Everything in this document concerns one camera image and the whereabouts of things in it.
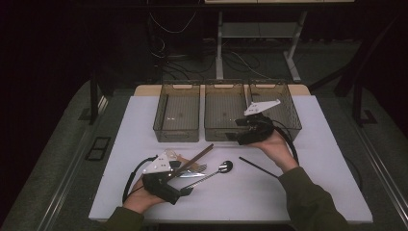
gray basket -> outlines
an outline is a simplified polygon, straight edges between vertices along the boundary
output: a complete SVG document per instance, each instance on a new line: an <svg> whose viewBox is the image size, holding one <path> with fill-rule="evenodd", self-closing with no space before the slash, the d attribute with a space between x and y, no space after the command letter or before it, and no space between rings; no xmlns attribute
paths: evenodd
<svg viewBox="0 0 408 231"><path fill-rule="evenodd" d="M153 125L158 142L199 140L201 81L165 81Z"/></svg>
<svg viewBox="0 0 408 231"><path fill-rule="evenodd" d="M276 99L281 101L279 105L263 111L262 114L276 121L273 122L274 125L282 128L294 141L302 129L302 125L285 80L249 80L249 95L251 102L265 102Z"/></svg>
<svg viewBox="0 0 408 231"><path fill-rule="evenodd" d="M237 126L246 110L243 80L207 80L205 82L204 128L206 141L234 141L247 127Z"/></svg>

spoon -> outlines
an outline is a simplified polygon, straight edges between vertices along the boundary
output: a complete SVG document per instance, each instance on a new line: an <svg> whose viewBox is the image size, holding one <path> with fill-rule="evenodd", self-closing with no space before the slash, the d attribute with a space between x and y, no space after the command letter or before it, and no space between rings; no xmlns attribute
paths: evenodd
<svg viewBox="0 0 408 231"><path fill-rule="evenodd" d="M189 195L189 194L191 193L192 189L193 189L195 186L197 186L197 185L200 184L201 182L207 180L208 178L215 176L215 175L218 174L218 173L227 173L227 172L229 172L229 171L232 169L232 166L233 166L233 164L232 164L232 162L230 162L230 161L225 161L225 162L223 162L223 163L218 167L218 171L216 171L216 172L214 172L214 173L212 173L212 174L210 174L210 175L208 175L208 176L202 178L201 180L198 180L198 181L196 181L196 182L194 182L194 183L192 183L192 184L190 184L190 185L187 185L186 187L184 187L183 189L181 189L181 190L180 190L181 195L182 195L182 196L184 196L184 195Z"/></svg>

white tabletop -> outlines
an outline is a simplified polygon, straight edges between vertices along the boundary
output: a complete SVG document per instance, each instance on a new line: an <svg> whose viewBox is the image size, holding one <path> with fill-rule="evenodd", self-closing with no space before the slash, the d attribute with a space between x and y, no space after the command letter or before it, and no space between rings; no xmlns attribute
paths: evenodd
<svg viewBox="0 0 408 231"><path fill-rule="evenodd" d="M206 173L217 171L226 160L234 168L198 185L189 196L180 197L175 205L156 205L145 213L147 222L289 222L285 192L277 179L241 161L239 157L280 175L281 171L260 150L239 146L235 142L206 142L204 139L201 98L199 142L157 142L153 122L158 96L131 97L118 131L115 144L94 199L90 219L106 220L121 197L129 174L144 159L160 155L171 148L185 158L192 158L209 144L214 149L198 160L207 164ZM361 195L333 134L314 96L293 96L302 130L296 147L300 165L312 180L333 196L336 208L350 223L372 222L369 207ZM199 178L170 181L182 188Z"/></svg>

black chopstick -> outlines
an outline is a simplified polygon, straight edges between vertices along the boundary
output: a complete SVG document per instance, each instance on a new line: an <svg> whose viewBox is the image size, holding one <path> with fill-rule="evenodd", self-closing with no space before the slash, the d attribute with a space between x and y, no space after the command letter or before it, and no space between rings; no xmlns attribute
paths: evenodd
<svg viewBox="0 0 408 231"><path fill-rule="evenodd" d="M265 170L265 169L263 169L263 168L261 168L261 167L255 165L255 164L253 164L252 162L246 160L246 159L243 158L243 157L240 157L240 160L242 160L242 161L244 161L244 162L247 162L248 164L250 164L250 165L256 167L257 169L259 169L259 170L261 170L261 171L263 171L263 172L265 172L265 173L267 173L267 174L269 174L269 175L275 177L276 179L278 178L278 176L276 176L275 174L268 172L267 170Z"/></svg>

olive green sleeve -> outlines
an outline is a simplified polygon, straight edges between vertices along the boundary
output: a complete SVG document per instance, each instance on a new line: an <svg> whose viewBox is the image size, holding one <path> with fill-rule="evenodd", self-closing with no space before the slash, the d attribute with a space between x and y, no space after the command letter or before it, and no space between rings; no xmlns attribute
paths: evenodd
<svg viewBox="0 0 408 231"><path fill-rule="evenodd" d="M351 230L329 192L315 185L302 167L279 177L287 194L288 213L299 231Z"/></svg>
<svg viewBox="0 0 408 231"><path fill-rule="evenodd" d="M98 229L100 231L139 231L144 216L123 207L117 207L111 217Z"/></svg>

